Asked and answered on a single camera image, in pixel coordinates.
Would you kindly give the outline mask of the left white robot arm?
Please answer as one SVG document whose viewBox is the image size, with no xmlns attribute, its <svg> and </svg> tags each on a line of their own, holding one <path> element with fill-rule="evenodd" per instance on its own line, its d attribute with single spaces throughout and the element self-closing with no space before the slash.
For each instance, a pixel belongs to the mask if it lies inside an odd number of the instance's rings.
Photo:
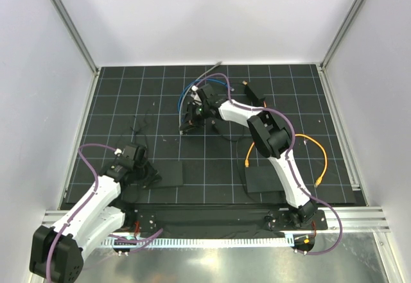
<svg viewBox="0 0 411 283">
<path fill-rule="evenodd" d="M 114 159 L 100 171 L 93 169 L 94 182 L 64 216 L 33 234 L 29 270 L 48 282 L 74 282 L 94 249 L 116 230 L 131 231 L 136 213 L 121 193 L 153 168 L 146 146 L 130 143 L 111 148 Z"/>
</svg>

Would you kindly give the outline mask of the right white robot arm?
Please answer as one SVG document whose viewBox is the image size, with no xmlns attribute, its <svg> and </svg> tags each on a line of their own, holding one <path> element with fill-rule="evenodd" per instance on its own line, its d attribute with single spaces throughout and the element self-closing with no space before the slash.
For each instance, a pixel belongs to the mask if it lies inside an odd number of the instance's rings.
<svg viewBox="0 0 411 283">
<path fill-rule="evenodd" d="M 192 85 L 186 90 L 187 110 L 179 126 L 181 133 L 200 126 L 204 120 L 215 118 L 249 129 L 257 151 L 274 167 L 283 186 L 289 206 L 290 224 L 297 229 L 311 225 L 317 212 L 314 197 L 305 186 L 293 155 L 295 130 L 282 113 L 267 107 L 253 107 L 230 96 L 220 97 L 211 85 Z"/>
</svg>

